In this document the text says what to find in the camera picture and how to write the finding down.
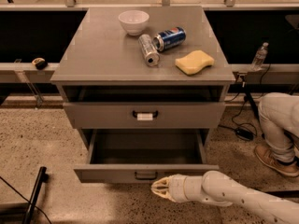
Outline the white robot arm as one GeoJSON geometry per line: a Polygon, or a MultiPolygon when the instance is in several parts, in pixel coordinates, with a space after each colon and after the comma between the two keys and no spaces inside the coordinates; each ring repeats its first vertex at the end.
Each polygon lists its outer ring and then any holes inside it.
{"type": "Polygon", "coordinates": [[[272,224],[299,224],[298,203],[245,187],[218,171],[200,176],[170,175],[155,181],[151,191],[175,203],[237,204],[272,224]]]}

